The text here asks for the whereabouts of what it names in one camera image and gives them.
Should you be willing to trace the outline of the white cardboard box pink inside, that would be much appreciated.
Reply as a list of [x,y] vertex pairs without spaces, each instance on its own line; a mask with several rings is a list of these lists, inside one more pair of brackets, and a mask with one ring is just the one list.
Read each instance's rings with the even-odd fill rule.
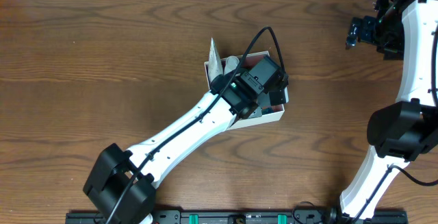
[[[250,70],[265,56],[269,56],[268,51],[260,51],[256,53],[249,53],[243,67]],[[226,58],[221,59],[222,67],[224,70]],[[253,125],[261,125],[264,123],[270,123],[279,121],[285,111],[283,104],[271,105],[269,94],[262,94],[257,100],[259,107],[247,118],[236,121],[228,130],[239,129],[243,127],[250,127]]]

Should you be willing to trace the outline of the clear bottle dark cap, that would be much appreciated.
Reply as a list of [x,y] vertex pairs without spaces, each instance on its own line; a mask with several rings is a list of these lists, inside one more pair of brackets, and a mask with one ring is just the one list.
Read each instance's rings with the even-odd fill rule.
[[234,55],[227,57],[225,60],[224,74],[226,75],[234,71],[239,63],[240,59],[238,57]]

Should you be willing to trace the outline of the white cosmetic tube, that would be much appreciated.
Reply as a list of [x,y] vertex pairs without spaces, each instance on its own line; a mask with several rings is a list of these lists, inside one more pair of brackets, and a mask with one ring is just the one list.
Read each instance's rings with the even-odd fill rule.
[[210,82],[224,74],[222,62],[213,38],[211,38],[207,73]]

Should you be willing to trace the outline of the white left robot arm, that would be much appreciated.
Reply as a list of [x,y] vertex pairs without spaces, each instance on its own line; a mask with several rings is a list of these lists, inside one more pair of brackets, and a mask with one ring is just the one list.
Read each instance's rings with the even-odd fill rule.
[[204,142],[247,119],[264,94],[285,103],[287,85],[283,63],[268,55],[217,76],[201,100],[160,133],[125,151],[113,143],[100,152],[83,192],[106,223],[152,223],[156,192],[167,174]]

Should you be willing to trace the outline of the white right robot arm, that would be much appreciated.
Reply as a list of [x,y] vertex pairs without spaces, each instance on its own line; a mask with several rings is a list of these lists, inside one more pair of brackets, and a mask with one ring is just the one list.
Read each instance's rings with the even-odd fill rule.
[[370,117],[366,157],[325,223],[406,223],[406,214],[378,211],[377,203],[399,173],[425,186],[405,169],[437,146],[437,0],[376,0],[374,9],[375,17],[351,20],[346,48],[364,42],[402,60],[400,89]]

